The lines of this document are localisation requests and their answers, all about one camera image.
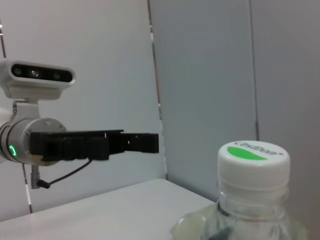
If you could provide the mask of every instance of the green led light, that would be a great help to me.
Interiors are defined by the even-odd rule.
[[[16,150],[15,150],[14,146],[10,145],[9,149],[11,150],[12,156],[17,156],[17,153],[16,153]]]

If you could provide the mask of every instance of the bottle cap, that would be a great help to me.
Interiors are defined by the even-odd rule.
[[[274,201],[287,192],[290,156],[277,145],[235,141],[218,153],[218,182],[222,193],[249,201]]]

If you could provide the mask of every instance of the silver cylindrical joint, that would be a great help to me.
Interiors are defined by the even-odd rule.
[[[65,126],[52,118],[23,119],[0,128],[0,152],[6,159],[29,165],[51,166],[58,161],[42,161],[42,156],[30,152],[32,132],[64,132]]]

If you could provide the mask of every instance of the metal bracket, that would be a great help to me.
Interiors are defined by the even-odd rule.
[[[15,100],[13,101],[12,115],[9,120],[8,126],[23,119],[39,119],[39,106],[38,103],[31,103],[28,100]]]
[[[39,166],[31,165],[31,189],[39,189],[38,181],[40,180]]]

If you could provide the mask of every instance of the gray wall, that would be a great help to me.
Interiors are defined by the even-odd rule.
[[[0,221],[30,213],[22,164],[6,161],[0,165]]]
[[[291,155],[288,210],[320,236],[320,2],[252,1],[260,139]]]
[[[254,140],[247,0],[150,0],[169,180],[215,200],[217,153]]]
[[[42,117],[55,118],[68,130],[160,132],[146,0],[1,0],[0,17],[8,58],[76,73],[76,83],[59,100],[39,103]],[[41,177],[54,180],[85,162],[41,167]],[[118,154],[50,190],[30,190],[31,202],[40,211],[164,174],[162,153]]]

